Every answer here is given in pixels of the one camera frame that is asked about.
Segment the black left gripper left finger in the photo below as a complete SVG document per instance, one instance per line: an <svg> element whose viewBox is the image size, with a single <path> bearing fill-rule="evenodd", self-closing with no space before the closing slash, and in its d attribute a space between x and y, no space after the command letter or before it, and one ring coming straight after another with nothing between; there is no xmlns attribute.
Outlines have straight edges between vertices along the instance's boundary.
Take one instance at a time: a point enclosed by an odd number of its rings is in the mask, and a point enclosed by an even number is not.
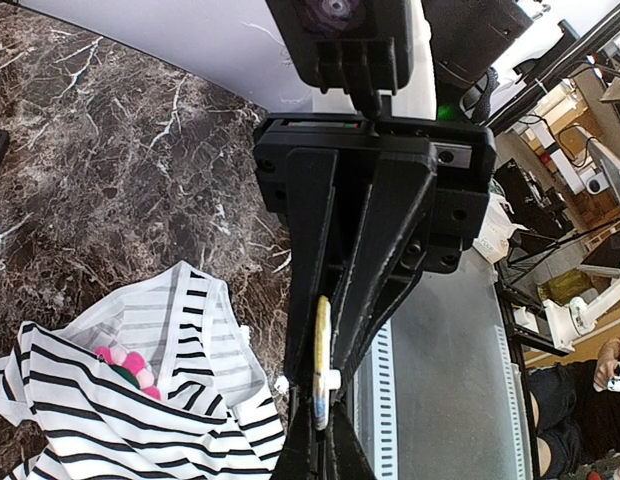
<svg viewBox="0 0 620 480"><path fill-rule="evenodd" d="M293 387L289 400L289 429L272 478L321 479L311 398L303 395L299 387Z"/></svg>

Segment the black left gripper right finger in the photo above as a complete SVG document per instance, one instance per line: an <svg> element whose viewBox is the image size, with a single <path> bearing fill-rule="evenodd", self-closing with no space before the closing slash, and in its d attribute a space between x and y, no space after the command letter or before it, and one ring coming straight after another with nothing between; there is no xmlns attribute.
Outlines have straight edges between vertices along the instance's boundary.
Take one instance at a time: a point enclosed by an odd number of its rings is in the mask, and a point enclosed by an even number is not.
<svg viewBox="0 0 620 480"><path fill-rule="evenodd" d="M330 480L374 480L347 409L337 402L330 410L326 439L326 478Z"/></svg>

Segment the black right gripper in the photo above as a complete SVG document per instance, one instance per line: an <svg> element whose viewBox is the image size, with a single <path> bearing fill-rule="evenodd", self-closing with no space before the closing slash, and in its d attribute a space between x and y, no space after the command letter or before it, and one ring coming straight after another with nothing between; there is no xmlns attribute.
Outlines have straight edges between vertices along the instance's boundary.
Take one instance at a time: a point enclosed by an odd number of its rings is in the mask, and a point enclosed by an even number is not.
<svg viewBox="0 0 620 480"><path fill-rule="evenodd" d="M299 392L309 392L312 386L312 337L334 177L337 212L332 222L342 245L333 250L332 259L351 247L348 237L360 220L335 299L332 360L347 387L358 368L381 290L423 219L423 207L432 202L435 184L430 233L421 243L424 269L453 272L462 252L478 237L496 160L493 135L454 122L389 118L370 131L366 120L352 114L273 114L255 128L253 138L256 177L266 208L288 220L292 280L284 371ZM378 146L414 147L421 140L434 153L427 149L379 156L376 151Z"/></svg>

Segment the round yellow grey brooch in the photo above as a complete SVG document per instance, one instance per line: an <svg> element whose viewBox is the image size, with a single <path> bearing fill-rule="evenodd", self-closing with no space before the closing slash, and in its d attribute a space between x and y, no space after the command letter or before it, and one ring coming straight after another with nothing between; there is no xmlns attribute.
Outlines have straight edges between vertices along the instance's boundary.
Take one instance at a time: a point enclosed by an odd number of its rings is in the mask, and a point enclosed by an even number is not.
<svg viewBox="0 0 620 480"><path fill-rule="evenodd" d="M331 304L320 296L315 318L312 404L314 428L324 431L329 422L330 396L341 387L341 372L331 367Z"/></svg>

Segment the black white striped garment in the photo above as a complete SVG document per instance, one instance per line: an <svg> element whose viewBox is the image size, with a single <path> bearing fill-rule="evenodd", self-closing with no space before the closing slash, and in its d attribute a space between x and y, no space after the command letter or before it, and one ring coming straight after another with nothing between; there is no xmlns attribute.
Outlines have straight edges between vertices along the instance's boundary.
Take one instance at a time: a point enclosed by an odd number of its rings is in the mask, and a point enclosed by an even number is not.
<svg viewBox="0 0 620 480"><path fill-rule="evenodd" d="M101 346L142 355L161 399L100 361ZM186 262L61 329L24 322L0 358L0 415L47 440L14 479L268 479L286 437L227 285Z"/></svg>

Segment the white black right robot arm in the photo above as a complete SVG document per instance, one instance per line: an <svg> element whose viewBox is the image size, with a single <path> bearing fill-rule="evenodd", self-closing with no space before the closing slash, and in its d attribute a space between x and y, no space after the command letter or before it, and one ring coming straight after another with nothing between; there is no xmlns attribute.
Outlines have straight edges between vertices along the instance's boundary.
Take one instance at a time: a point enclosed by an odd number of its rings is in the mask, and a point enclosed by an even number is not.
<svg viewBox="0 0 620 480"><path fill-rule="evenodd" d="M272 114L255 133L266 207L288 223L292 284L284 371L313 392L315 317L349 381L424 272L451 273L478 236L495 162L486 115L462 96L525 31L513 1L272 1L301 80L350 114Z"/></svg>

